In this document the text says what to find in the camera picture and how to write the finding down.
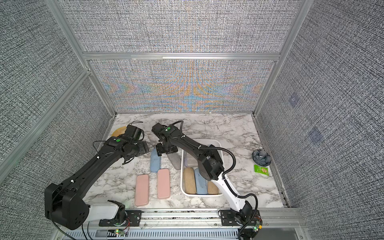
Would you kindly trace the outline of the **light blue case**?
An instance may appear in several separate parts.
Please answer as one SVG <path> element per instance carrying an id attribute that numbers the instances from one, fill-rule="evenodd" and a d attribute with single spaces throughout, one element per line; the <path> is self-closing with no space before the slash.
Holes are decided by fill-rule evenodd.
<path id="1" fill-rule="evenodd" d="M 197 195 L 207 195 L 208 194 L 207 180 L 201 176 L 198 168 L 194 170 L 194 174 L 195 174 Z"/>
<path id="2" fill-rule="evenodd" d="M 151 151 L 150 172 L 157 173 L 161 169 L 161 156 L 158 155 L 156 148 Z"/>

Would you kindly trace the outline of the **grey fabric glasses case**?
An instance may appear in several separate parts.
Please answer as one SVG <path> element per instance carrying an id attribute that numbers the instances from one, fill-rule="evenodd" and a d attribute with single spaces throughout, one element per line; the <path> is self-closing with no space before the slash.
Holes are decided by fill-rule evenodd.
<path id="1" fill-rule="evenodd" d="M 178 153 L 168 153 L 167 157 L 170 160 L 170 162 L 173 165 L 173 167 L 177 171 L 180 171 L 181 170 L 181 166 L 182 166 L 182 163 L 181 163 L 182 159 L 181 159 L 180 155 Z"/>

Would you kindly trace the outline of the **pink glasses case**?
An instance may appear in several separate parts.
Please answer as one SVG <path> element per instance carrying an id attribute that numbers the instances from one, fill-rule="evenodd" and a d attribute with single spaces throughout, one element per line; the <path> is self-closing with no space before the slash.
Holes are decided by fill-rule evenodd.
<path id="1" fill-rule="evenodd" d="M 171 196 L 171 179 L 169 169 L 160 169 L 157 172 L 157 197 L 168 199 Z"/>
<path id="2" fill-rule="evenodd" d="M 149 203 L 150 177 L 139 175 L 136 179 L 135 206 L 146 206 Z"/>

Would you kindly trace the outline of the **tan glasses case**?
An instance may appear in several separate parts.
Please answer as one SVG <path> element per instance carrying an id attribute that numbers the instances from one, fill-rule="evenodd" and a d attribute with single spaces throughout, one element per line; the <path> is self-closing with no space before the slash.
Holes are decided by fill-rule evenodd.
<path id="1" fill-rule="evenodd" d="M 213 182 L 207 182 L 207 193 L 208 195 L 218 195 L 219 189 Z"/>
<path id="2" fill-rule="evenodd" d="M 196 189 L 194 169 L 185 168 L 183 178 L 184 178 L 185 193 L 190 195 L 195 195 L 197 193 L 197 189 Z"/>

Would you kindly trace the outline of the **grey-beige rectangular glasses case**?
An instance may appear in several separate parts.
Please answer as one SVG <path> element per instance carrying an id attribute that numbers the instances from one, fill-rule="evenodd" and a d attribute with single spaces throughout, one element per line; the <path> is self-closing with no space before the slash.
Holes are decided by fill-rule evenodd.
<path id="1" fill-rule="evenodd" d="M 198 161 L 193 156 L 186 153 L 185 157 L 184 157 L 184 166 L 186 168 L 197 168 L 198 167 Z"/>

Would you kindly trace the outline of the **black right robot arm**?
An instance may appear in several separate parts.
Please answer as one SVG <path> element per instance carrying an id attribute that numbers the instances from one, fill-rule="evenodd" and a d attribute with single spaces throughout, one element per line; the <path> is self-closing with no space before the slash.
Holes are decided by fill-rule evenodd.
<path id="1" fill-rule="evenodd" d="M 219 189 L 241 226 L 247 226 L 259 218 L 257 196 L 253 193 L 240 195 L 227 176 L 236 166 L 235 155 L 222 147 L 198 143 L 176 127 L 178 123 L 184 122 L 178 121 L 168 126 L 156 123 L 152 127 L 152 133 L 159 139 L 156 145 L 158 154 L 168 154 L 181 148 L 197 160 L 201 176 Z"/>

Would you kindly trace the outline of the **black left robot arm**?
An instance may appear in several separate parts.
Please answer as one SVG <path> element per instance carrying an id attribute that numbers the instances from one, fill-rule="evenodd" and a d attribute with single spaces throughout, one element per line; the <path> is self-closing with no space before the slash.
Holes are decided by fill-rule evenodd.
<path id="1" fill-rule="evenodd" d="M 106 220 L 116 226 L 127 222 L 125 205 L 108 200 L 105 204 L 87 204 L 83 198 L 99 177 L 119 159 L 124 164 L 149 152 L 142 129 L 127 125 L 123 134 L 110 137 L 76 173 L 59 185 L 45 189 L 45 217 L 54 224 L 75 230 L 85 222 Z"/>

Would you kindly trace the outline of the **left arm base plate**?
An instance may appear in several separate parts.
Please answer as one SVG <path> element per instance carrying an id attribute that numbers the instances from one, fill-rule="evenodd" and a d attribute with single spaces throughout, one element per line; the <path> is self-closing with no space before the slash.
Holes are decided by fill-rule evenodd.
<path id="1" fill-rule="evenodd" d="M 118 223 L 118 220 L 100 220 L 99 227 L 138 227 L 142 218 L 141 210 L 126 210 L 126 218 L 122 223 Z"/>

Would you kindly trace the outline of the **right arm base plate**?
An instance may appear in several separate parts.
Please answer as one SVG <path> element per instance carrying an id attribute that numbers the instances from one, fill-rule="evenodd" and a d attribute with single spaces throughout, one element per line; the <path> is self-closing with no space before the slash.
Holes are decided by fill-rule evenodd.
<path id="1" fill-rule="evenodd" d="M 222 226 L 225 227 L 237 227 L 245 225 L 249 218 L 246 221 L 242 221 L 240 214 L 234 210 L 219 210 L 218 215 L 220 217 Z M 256 210 L 256 214 L 253 216 L 249 226 L 259 226 L 263 224 L 263 220 L 260 215 L 260 211 Z"/>

